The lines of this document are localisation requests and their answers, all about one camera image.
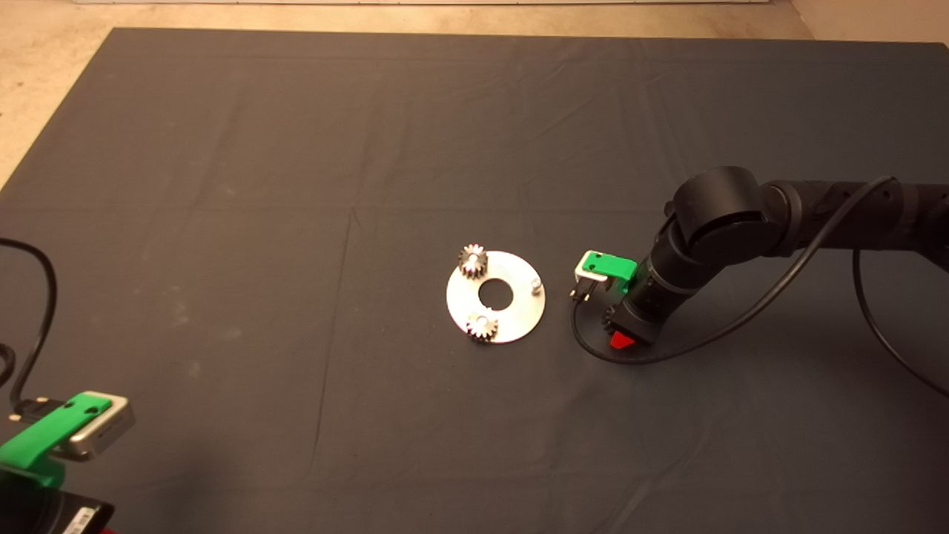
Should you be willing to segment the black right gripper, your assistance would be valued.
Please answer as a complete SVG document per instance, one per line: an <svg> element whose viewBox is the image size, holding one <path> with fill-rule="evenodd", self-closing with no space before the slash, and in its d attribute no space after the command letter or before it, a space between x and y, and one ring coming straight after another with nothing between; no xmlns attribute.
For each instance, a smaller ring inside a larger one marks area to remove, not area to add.
<svg viewBox="0 0 949 534"><path fill-rule="evenodd" d="M662 328L671 315L671 291L660 286L631 288L610 308L609 321L614 330L609 341L613 349L627 349L636 345L651 346L660 337Z"/></svg>

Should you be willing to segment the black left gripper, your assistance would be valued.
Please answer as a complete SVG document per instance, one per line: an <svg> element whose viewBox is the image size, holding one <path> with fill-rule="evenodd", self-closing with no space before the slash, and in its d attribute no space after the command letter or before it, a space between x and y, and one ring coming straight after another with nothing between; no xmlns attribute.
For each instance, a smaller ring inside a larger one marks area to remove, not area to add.
<svg viewBox="0 0 949 534"><path fill-rule="evenodd" d="M33 483L3 482L2 533L105 533L115 506Z"/></svg>

